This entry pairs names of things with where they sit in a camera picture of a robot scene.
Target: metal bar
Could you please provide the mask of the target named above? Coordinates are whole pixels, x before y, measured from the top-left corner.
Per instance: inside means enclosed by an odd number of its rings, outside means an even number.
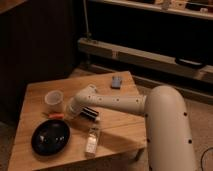
[[[213,84],[213,67],[209,65],[197,70],[176,64],[175,58],[170,56],[159,55],[101,41],[87,41],[86,38],[78,40],[78,48],[80,51],[88,54]]]
[[[142,10],[163,12],[168,14],[177,14],[177,15],[201,18],[206,20],[213,20],[212,13],[202,13],[202,12],[197,12],[197,11],[192,11],[187,9],[180,10],[180,9],[173,9],[173,8],[168,8],[168,10],[162,10],[162,6],[157,4],[146,4],[146,3],[134,2],[134,1],[124,1],[124,0],[89,0],[89,1],[124,6],[129,8],[142,9]]]

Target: table leg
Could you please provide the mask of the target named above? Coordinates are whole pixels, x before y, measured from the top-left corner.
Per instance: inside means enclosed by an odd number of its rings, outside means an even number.
[[[141,148],[141,149],[138,150],[138,152],[137,152],[137,154],[136,154],[136,156],[134,158],[134,161],[138,161],[140,159],[141,154],[143,153],[143,151],[144,151],[143,148]]]

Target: orange object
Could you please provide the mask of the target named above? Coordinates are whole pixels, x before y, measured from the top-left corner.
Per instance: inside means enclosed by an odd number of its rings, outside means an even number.
[[[64,114],[63,113],[52,113],[49,114],[49,119],[63,119]]]

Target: floor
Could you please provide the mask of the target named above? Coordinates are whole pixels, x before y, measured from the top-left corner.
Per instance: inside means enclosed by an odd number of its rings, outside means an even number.
[[[70,77],[78,77],[91,75],[94,73],[75,69]],[[150,89],[137,85],[140,93],[148,94]],[[190,124],[192,129],[193,143],[197,158],[197,166],[200,171],[200,159],[202,153],[209,147],[213,147],[213,105],[208,105],[193,100],[185,99],[188,114],[190,116]],[[0,123],[0,171],[6,171],[11,154],[12,144],[15,136],[15,128]],[[133,158],[136,151],[125,154],[119,154],[110,157],[99,158],[97,160],[89,160],[82,163],[62,168],[53,168],[51,170],[66,171],[148,171],[147,151],[145,149],[139,161],[134,162]],[[213,170],[213,150],[208,151],[203,158],[204,171]]]

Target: dark wall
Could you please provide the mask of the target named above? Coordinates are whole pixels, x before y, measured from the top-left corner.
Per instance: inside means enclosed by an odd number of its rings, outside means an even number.
[[[89,2],[92,38],[213,65],[213,21]]]
[[[26,85],[78,62],[73,1],[30,0],[0,15],[0,120],[17,121]]]

